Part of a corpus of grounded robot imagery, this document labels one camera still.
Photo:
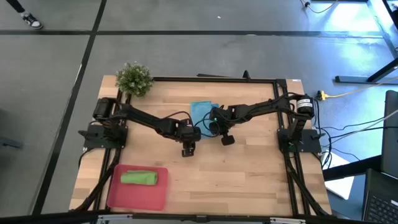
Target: yellow cable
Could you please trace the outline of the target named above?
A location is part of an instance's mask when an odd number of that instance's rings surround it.
[[[378,84],[376,84],[376,85],[367,86],[367,87],[364,87],[364,88],[360,88],[360,89],[357,89],[357,90],[349,91],[349,92],[342,93],[342,94],[335,95],[335,96],[330,96],[330,95],[325,94],[325,98],[337,98],[337,97],[349,95],[349,94],[352,94],[352,93],[356,93],[356,92],[365,90],[365,89],[367,89],[367,88],[372,88],[372,87],[375,87],[375,86],[379,86],[379,85],[385,84],[385,83],[390,82],[390,81],[393,81],[394,79],[397,79],[397,78],[398,78],[398,77],[390,78],[389,80],[384,81],[384,82],[381,82],[381,83],[378,83]]]
[[[308,5],[308,6],[306,6],[306,7],[308,7],[309,9],[311,9],[311,11],[313,11],[314,13],[323,13],[323,12],[325,12],[326,10],[330,9],[332,6],[334,6],[337,2],[338,2],[338,0],[336,0],[333,4],[331,4],[329,7],[327,7],[326,9],[324,9],[324,10],[322,10],[322,11],[320,11],[320,12],[317,12],[317,11],[313,10],[312,7],[311,7],[310,5]]]

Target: red tray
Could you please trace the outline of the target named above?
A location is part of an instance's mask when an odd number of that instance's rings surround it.
[[[128,170],[157,172],[156,185],[122,184],[120,176]],[[111,208],[137,208],[162,211],[166,203],[169,172],[164,167],[144,167],[119,164],[115,167],[107,205]]]

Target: white cable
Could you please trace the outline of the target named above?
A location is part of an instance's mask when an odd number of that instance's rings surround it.
[[[396,114],[396,113],[398,113],[398,110],[395,110],[395,111],[392,112],[390,115],[386,116],[385,118],[381,119],[380,121],[377,121],[376,123],[371,124],[371,125],[369,125],[368,127],[363,128],[363,129],[361,129],[361,130],[354,131],[354,132],[351,133],[351,134],[347,134],[347,135],[345,135],[345,136],[342,136],[342,137],[336,139],[335,141],[333,141],[333,142],[330,143],[330,144],[333,144],[333,143],[335,143],[335,142],[337,142],[337,141],[339,141],[339,140],[342,140],[343,138],[348,137],[348,136],[350,136],[350,135],[353,135],[353,134],[356,134],[356,133],[358,133],[358,132],[364,131],[364,130],[366,130],[366,129],[368,129],[368,128],[371,128],[371,127],[377,125],[378,123],[380,123],[380,122],[382,122],[382,121],[385,121],[386,119],[388,119],[389,117],[391,117],[392,115],[394,115],[394,114]]]
[[[309,8],[309,9],[310,9],[311,11],[313,11],[314,13],[323,13],[323,12],[325,12],[326,10],[330,9],[332,6],[334,6],[337,2],[338,2],[338,0],[336,0],[333,4],[331,4],[329,7],[327,7],[326,9],[324,9],[324,10],[322,10],[322,11],[320,11],[320,12],[317,12],[317,11],[313,10],[312,7],[311,7],[310,5],[305,6],[305,7]]]

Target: laptop keyboard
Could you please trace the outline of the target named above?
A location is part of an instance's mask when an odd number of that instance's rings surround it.
[[[398,224],[398,206],[375,195],[369,195],[365,221]]]

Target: sneaker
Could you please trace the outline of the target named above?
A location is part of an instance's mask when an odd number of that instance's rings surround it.
[[[33,29],[43,28],[43,25],[30,13],[27,16],[24,16],[22,19]]]

